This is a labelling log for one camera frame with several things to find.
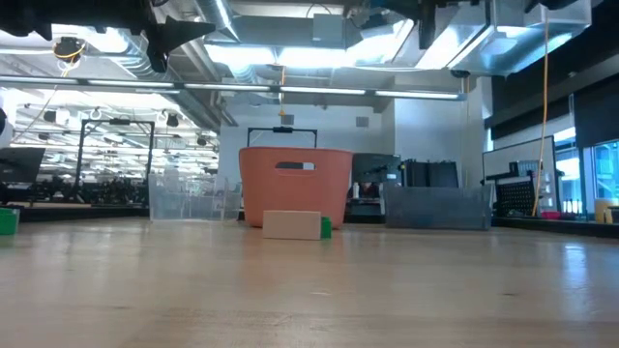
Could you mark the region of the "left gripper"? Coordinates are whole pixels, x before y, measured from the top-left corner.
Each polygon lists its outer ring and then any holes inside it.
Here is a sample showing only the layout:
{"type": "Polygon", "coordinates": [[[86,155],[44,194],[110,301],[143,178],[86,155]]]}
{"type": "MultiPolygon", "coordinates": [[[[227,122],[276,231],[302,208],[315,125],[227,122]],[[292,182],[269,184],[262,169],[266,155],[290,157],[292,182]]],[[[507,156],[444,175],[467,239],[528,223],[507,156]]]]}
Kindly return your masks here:
{"type": "MultiPolygon", "coordinates": [[[[152,69],[156,73],[165,73],[168,64],[168,52],[165,50],[164,26],[150,20],[144,29],[148,46],[146,49],[152,69]]],[[[168,35],[168,50],[203,37],[216,30],[216,25],[202,21],[177,20],[172,16],[166,18],[166,33],[168,35]]]]}

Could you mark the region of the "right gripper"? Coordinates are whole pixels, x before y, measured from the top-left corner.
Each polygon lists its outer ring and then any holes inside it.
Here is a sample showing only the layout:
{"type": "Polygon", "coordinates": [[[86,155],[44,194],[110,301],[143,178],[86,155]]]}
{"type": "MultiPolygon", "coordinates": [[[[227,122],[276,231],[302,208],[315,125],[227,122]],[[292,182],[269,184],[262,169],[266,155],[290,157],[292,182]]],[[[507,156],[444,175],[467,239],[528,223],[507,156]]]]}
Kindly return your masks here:
{"type": "Polygon", "coordinates": [[[419,47],[428,49],[435,38],[435,0],[371,0],[373,8],[382,8],[409,19],[418,19],[419,47]]]}

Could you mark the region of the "plain wooden block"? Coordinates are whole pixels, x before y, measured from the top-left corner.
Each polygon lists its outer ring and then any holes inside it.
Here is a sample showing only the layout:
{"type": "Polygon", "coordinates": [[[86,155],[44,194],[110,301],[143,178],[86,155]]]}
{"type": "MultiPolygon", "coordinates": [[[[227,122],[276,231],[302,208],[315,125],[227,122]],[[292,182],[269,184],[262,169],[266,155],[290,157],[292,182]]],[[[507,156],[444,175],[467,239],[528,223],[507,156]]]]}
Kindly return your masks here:
{"type": "Polygon", "coordinates": [[[266,239],[319,241],[321,215],[310,211],[265,211],[262,236],[266,239]]]}

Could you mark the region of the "grey ceiling junction box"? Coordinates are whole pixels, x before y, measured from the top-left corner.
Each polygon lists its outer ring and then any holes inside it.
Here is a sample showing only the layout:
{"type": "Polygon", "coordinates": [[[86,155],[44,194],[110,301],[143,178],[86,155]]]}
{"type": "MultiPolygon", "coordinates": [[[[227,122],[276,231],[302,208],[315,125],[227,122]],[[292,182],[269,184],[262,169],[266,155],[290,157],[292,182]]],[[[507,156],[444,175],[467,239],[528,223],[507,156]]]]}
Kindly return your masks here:
{"type": "Polygon", "coordinates": [[[312,18],[312,40],[319,43],[341,43],[344,22],[340,14],[315,14],[312,18]]]}

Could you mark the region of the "long ceiling light bar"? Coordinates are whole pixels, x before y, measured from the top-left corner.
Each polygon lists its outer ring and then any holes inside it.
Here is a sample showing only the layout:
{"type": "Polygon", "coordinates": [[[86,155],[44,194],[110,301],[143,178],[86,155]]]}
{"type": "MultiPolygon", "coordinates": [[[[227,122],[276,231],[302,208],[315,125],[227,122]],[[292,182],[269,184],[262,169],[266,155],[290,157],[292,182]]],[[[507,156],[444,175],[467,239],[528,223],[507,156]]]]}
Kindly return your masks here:
{"type": "Polygon", "coordinates": [[[0,74],[0,84],[22,85],[52,85],[52,86],[82,86],[93,88],[116,88],[147,90],[152,93],[162,91],[217,91],[235,93],[288,93],[313,94],[354,97],[376,97],[411,100],[437,100],[460,102],[467,99],[463,93],[434,92],[421,90],[381,90],[355,89],[334,87],[306,87],[291,85],[258,85],[258,84],[230,84],[216,82],[180,82],[180,81],[146,81],[146,80],[118,80],[118,79],[88,79],[70,77],[22,76],[0,74]]]}

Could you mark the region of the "black equipment cabinet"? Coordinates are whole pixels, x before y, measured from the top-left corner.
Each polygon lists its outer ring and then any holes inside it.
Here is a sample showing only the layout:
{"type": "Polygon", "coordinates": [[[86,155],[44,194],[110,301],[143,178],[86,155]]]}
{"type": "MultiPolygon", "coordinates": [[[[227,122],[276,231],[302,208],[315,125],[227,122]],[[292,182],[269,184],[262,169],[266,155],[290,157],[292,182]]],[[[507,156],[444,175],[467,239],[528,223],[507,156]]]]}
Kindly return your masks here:
{"type": "Polygon", "coordinates": [[[382,218],[385,214],[385,189],[401,184],[400,165],[400,156],[396,155],[354,154],[346,212],[354,218],[382,218]],[[355,182],[359,184],[359,199],[352,198],[355,182]]]}

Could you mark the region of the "clear plastic bin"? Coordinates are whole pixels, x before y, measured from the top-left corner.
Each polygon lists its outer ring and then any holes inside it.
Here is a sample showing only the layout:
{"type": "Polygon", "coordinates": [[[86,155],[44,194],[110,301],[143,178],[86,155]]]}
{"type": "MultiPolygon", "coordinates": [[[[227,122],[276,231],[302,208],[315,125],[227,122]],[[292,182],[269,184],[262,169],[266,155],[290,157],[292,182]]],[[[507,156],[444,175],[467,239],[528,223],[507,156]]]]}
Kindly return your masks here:
{"type": "Polygon", "coordinates": [[[150,174],[151,221],[236,220],[242,204],[242,184],[227,178],[150,174]]]}

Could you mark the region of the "black storage crates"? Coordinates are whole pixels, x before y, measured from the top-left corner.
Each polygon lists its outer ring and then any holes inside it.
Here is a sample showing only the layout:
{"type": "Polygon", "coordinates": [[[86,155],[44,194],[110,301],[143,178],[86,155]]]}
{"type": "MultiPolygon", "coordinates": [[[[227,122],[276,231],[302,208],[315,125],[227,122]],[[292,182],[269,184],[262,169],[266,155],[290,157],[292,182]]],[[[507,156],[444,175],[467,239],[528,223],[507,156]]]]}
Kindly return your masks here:
{"type": "Polygon", "coordinates": [[[453,161],[423,162],[407,159],[402,165],[402,179],[405,187],[459,187],[457,164],[453,161]]]}

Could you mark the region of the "grey partition panel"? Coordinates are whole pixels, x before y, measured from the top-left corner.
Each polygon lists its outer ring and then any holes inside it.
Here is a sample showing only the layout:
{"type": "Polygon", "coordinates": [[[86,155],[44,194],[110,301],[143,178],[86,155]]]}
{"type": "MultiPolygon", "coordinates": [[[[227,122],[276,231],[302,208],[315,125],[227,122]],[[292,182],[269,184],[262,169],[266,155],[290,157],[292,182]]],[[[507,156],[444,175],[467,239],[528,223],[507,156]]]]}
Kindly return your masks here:
{"type": "Polygon", "coordinates": [[[557,189],[554,136],[544,139],[525,141],[498,150],[483,153],[483,173],[490,182],[490,176],[505,174],[510,171],[510,164],[523,165],[522,172],[531,170],[537,174],[541,166],[541,183],[539,187],[538,210],[541,212],[558,212],[559,193],[557,189]]]}

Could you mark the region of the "orange plastic bin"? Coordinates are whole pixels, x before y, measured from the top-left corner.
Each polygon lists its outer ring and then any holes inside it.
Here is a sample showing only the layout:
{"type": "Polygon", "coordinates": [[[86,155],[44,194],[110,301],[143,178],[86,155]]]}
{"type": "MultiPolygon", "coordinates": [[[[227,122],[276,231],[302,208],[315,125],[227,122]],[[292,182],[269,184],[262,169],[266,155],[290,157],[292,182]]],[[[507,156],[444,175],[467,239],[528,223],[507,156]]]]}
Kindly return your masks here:
{"type": "Polygon", "coordinates": [[[319,212],[343,225],[353,153],[337,149],[245,147],[239,151],[245,221],[266,211],[319,212]]]}

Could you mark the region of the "black computer monitor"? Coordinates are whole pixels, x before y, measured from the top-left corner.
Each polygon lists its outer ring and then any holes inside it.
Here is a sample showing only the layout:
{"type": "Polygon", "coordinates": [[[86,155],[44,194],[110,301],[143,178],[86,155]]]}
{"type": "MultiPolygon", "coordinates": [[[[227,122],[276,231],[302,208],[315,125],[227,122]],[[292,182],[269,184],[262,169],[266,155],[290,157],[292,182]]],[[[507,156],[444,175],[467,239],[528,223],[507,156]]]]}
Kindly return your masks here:
{"type": "Polygon", "coordinates": [[[43,148],[0,149],[0,182],[33,184],[44,158],[43,148]]]}

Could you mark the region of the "black pegboard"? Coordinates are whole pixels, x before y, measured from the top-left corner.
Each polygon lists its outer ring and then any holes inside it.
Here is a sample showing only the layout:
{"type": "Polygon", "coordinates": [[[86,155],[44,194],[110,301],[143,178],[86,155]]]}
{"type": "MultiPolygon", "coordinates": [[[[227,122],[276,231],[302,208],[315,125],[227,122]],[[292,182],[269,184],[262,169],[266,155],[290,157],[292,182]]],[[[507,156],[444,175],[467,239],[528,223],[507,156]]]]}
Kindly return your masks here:
{"type": "Polygon", "coordinates": [[[529,217],[535,203],[531,176],[499,179],[496,189],[496,214],[499,217],[529,217]]]}

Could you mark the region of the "silver round spiral duct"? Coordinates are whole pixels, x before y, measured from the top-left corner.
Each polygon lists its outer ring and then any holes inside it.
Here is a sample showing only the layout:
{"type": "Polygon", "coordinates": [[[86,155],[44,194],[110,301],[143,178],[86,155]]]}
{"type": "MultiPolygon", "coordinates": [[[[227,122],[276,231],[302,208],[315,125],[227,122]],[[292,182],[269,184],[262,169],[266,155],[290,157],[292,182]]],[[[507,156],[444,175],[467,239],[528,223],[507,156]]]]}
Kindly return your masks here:
{"type": "Polygon", "coordinates": [[[194,0],[194,2],[205,22],[214,24],[219,33],[232,41],[240,41],[233,25],[234,15],[227,0],[194,0]]]}

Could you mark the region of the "silver rectangular air duct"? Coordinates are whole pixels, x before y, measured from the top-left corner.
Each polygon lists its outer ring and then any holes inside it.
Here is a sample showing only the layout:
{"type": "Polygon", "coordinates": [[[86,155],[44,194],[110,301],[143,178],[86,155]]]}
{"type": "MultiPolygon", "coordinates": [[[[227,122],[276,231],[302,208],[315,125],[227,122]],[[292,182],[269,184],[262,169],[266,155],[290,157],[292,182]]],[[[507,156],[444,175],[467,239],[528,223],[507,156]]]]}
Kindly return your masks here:
{"type": "Polygon", "coordinates": [[[593,22],[592,0],[560,10],[526,0],[481,0],[437,8],[435,38],[419,48],[419,26],[395,12],[369,7],[347,19],[346,59],[358,68],[409,72],[462,70],[481,75],[518,73],[581,34],[593,22]]]}

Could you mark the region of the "black metal gantry frame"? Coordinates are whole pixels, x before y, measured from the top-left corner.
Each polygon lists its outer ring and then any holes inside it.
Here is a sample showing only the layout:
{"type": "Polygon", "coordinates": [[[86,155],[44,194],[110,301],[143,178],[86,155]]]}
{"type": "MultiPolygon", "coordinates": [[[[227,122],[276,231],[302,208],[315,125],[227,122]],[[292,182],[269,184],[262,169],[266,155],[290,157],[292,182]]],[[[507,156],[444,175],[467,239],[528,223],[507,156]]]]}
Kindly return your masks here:
{"type": "Polygon", "coordinates": [[[134,120],[127,119],[127,118],[112,118],[108,120],[83,119],[81,121],[81,129],[79,133],[79,142],[78,142],[78,150],[77,150],[75,179],[74,179],[74,185],[73,185],[74,196],[77,196],[78,189],[81,184],[81,167],[82,167],[82,158],[83,158],[85,138],[89,136],[91,132],[95,131],[98,126],[102,124],[109,124],[113,126],[146,125],[150,127],[150,131],[147,132],[148,139],[149,139],[149,147],[148,147],[147,162],[145,165],[145,180],[146,181],[149,180],[149,175],[151,173],[151,167],[152,167],[153,150],[154,150],[154,145],[155,145],[156,124],[154,121],[134,121],[134,120]]]}

